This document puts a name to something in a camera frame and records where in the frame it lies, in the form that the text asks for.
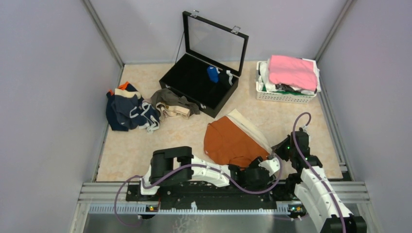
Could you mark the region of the black white rolled underwear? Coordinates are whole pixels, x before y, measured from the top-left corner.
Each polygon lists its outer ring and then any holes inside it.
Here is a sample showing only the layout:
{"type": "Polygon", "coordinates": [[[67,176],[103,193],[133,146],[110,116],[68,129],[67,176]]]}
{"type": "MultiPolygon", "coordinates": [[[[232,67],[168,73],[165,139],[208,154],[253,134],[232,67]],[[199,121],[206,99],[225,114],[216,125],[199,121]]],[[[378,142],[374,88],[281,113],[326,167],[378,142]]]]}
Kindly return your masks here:
{"type": "Polygon", "coordinates": [[[230,70],[222,70],[218,74],[219,83],[223,84],[226,88],[230,88],[233,85],[233,74],[230,70]]]}

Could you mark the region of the pink folded cloth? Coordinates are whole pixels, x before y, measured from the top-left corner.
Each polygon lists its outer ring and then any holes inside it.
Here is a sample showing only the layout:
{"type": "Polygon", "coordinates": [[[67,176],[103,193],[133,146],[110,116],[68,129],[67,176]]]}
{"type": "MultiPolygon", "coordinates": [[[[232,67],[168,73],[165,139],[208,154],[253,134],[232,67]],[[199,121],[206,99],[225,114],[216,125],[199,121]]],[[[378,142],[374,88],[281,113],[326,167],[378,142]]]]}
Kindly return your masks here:
{"type": "Polygon", "coordinates": [[[273,55],[268,62],[269,81],[314,92],[318,87],[317,65],[313,60],[273,55]]]}

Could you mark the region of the olive beige underwear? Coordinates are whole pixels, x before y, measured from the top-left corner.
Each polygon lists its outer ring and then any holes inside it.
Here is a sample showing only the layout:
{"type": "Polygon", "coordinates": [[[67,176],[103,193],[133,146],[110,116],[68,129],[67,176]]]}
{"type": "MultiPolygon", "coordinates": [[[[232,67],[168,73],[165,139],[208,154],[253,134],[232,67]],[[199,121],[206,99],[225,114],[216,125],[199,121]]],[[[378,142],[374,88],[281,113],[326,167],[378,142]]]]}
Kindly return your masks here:
{"type": "Polygon", "coordinates": [[[160,121],[171,117],[189,119],[192,115],[200,114],[200,109],[196,103],[188,101],[185,96],[176,95],[167,88],[156,91],[151,96],[150,101],[157,110],[160,121]]]}

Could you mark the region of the white plastic basket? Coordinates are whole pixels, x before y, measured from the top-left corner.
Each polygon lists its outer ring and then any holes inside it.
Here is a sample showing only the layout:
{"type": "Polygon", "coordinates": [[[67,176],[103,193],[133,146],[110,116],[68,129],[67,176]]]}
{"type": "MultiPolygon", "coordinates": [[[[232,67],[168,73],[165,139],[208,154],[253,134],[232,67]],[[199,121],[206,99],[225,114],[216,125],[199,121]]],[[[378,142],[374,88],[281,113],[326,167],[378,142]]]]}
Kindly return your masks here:
{"type": "Polygon", "coordinates": [[[307,104],[312,99],[314,99],[317,94],[314,95],[301,95],[293,94],[289,92],[268,92],[260,75],[260,67],[264,61],[257,61],[256,64],[256,99],[266,100],[266,101],[277,101],[277,102],[287,102],[287,103],[299,103],[307,104]]]}

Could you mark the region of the navy blue clothes pile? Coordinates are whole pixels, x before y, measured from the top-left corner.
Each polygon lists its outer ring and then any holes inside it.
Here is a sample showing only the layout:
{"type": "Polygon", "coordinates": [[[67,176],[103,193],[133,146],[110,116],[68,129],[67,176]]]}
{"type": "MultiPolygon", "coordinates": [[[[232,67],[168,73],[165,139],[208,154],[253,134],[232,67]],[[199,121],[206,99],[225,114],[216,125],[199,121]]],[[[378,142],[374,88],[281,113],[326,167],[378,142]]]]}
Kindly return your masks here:
{"type": "Polygon", "coordinates": [[[157,110],[129,82],[106,93],[105,115],[113,131],[144,129],[153,133],[160,128],[157,110]]]}

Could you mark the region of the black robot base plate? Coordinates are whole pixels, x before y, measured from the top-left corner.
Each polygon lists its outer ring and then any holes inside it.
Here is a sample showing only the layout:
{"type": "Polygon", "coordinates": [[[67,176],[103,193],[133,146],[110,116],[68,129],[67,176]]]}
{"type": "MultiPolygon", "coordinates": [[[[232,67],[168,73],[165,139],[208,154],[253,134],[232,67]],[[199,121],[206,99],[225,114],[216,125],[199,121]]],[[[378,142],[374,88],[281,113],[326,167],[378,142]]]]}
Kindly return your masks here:
{"type": "Polygon", "coordinates": [[[216,187],[207,182],[184,182],[174,186],[160,187],[155,194],[143,194],[138,184],[127,187],[127,201],[154,201],[161,210],[188,209],[195,203],[198,210],[275,210],[289,202],[286,212],[303,213],[303,204],[286,194],[284,185],[263,194],[249,194],[234,185],[216,187]]]}

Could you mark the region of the blue rolled underwear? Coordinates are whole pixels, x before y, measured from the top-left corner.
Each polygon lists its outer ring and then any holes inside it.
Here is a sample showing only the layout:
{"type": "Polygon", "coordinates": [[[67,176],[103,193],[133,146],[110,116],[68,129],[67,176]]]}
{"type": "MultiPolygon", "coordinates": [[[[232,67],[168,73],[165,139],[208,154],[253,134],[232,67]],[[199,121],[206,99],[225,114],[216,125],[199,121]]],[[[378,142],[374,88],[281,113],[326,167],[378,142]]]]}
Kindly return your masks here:
{"type": "Polygon", "coordinates": [[[217,83],[219,81],[219,70],[214,66],[207,68],[207,74],[211,82],[217,83]]]}

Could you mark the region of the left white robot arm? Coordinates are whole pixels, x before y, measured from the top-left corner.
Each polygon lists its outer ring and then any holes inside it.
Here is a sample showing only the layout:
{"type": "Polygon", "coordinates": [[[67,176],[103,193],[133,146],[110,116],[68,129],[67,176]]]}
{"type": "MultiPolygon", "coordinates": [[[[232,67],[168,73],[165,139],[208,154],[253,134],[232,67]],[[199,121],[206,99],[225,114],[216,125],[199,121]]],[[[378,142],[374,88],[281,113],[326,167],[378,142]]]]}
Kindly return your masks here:
{"type": "Polygon", "coordinates": [[[193,155],[188,146],[156,150],[148,172],[141,178],[137,194],[148,201],[160,187],[188,181],[206,182],[217,188],[234,185],[247,194],[264,194],[277,185],[280,178],[275,174],[281,170],[281,162],[275,154],[265,160],[259,156],[246,168],[240,168],[233,164],[207,162],[193,155]]]}

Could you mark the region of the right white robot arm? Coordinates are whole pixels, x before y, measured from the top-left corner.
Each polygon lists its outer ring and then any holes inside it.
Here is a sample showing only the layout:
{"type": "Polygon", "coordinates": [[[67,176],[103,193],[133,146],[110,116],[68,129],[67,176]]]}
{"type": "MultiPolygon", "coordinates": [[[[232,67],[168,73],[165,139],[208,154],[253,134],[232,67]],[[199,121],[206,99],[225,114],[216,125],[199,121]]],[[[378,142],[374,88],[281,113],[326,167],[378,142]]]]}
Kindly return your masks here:
{"type": "Polygon", "coordinates": [[[291,132],[272,147],[285,161],[290,161],[296,173],[289,174],[285,194],[300,200],[320,233],[365,233],[363,217],[355,216],[334,191],[319,158],[311,155],[309,134],[303,128],[291,132]]]}

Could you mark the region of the orange underwear white waistband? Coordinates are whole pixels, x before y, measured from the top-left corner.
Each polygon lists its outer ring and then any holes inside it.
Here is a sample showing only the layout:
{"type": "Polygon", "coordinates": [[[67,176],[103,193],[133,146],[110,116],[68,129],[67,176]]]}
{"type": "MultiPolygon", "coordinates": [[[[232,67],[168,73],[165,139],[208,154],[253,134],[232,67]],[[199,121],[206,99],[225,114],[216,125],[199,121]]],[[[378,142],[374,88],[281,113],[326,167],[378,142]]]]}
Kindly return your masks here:
{"type": "Polygon", "coordinates": [[[204,153],[216,164],[246,168],[259,156],[266,159],[271,151],[261,130],[237,109],[207,125],[204,153]]]}

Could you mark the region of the white clothes in basket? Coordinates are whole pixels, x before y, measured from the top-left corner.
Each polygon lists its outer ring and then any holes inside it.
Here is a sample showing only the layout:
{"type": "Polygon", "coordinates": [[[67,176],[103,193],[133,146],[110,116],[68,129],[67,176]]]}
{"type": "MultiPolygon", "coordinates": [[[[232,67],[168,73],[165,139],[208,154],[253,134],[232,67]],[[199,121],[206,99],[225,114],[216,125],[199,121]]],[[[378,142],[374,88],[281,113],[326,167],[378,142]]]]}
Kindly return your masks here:
{"type": "Polygon", "coordinates": [[[320,85],[320,70],[319,68],[317,68],[317,76],[318,76],[318,87],[317,89],[312,92],[312,91],[308,91],[308,90],[303,90],[303,89],[299,89],[296,87],[291,87],[285,84],[273,84],[269,81],[269,71],[268,71],[268,62],[269,59],[267,61],[265,61],[261,67],[260,67],[260,75],[262,76],[262,80],[264,82],[264,85],[266,87],[266,91],[268,92],[289,92],[289,93],[293,93],[293,94],[301,94],[301,95],[314,95],[317,94],[318,92],[321,91],[321,85],[320,85]]]}

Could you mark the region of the black box glass lid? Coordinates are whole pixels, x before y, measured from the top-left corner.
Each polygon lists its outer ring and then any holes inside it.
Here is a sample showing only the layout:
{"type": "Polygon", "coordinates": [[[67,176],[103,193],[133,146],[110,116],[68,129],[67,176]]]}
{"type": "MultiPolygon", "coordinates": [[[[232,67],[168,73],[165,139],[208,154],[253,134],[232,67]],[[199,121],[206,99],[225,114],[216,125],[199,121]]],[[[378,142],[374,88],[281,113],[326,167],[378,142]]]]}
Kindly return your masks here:
{"type": "Polygon", "coordinates": [[[182,12],[184,54],[160,79],[161,87],[170,89],[196,103],[199,109],[215,118],[238,87],[247,51],[249,36],[240,27],[226,27],[188,11],[182,12]],[[207,68],[219,72],[230,70],[233,85],[210,81],[207,68]]]}

